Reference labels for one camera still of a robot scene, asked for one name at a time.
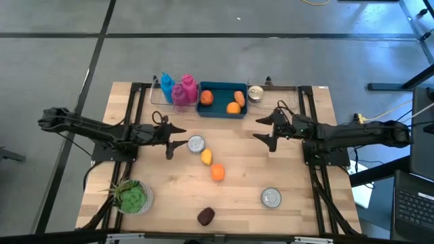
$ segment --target laptop keyboard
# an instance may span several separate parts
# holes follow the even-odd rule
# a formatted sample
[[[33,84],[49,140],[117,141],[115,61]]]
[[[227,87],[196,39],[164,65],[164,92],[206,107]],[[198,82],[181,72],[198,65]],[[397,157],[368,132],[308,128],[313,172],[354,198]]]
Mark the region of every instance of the laptop keyboard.
[[[396,218],[434,230],[434,201],[398,191]]]

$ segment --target dark brown plush toy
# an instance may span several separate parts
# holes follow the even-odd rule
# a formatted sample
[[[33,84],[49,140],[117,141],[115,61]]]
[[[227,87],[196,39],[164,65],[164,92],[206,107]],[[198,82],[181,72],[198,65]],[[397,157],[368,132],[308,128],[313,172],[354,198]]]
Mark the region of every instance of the dark brown plush toy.
[[[204,210],[202,210],[201,213],[199,213],[199,215],[197,216],[197,221],[199,221],[201,225],[207,226],[208,224],[211,223],[215,215],[216,213],[214,212],[214,210],[212,210],[211,207],[207,207]]]

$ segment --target plant pot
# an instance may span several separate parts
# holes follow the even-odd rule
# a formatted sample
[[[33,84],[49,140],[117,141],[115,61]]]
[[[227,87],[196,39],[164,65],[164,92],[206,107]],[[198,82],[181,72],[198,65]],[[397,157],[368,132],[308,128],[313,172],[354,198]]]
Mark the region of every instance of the plant pot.
[[[154,192],[152,191],[150,186],[144,184],[141,181],[139,181],[139,183],[142,186],[144,194],[147,196],[146,201],[144,202],[142,208],[140,208],[139,212],[137,212],[137,213],[125,213],[121,208],[116,207],[117,211],[119,211],[123,214],[139,215],[139,214],[146,213],[152,207],[152,204],[154,201]]]

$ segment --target green succulent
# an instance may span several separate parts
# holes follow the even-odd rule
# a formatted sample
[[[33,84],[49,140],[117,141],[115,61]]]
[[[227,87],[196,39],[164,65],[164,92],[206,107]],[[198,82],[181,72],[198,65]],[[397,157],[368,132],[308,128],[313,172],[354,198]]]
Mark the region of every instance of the green succulent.
[[[109,191],[114,195],[113,205],[127,214],[138,213],[148,199],[138,180],[126,180],[118,186],[112,185],[113,188]]]

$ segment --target potted plant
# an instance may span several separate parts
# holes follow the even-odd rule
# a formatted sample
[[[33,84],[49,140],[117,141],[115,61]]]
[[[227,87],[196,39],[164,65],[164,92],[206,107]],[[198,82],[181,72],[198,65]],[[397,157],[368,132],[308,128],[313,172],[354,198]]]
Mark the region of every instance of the potted plant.
[[[121,213],[143,214],[151,208],[154,194],[146,184],[139,180],[124,180],[111,185],[109,194],[113,195],[113,205]]]

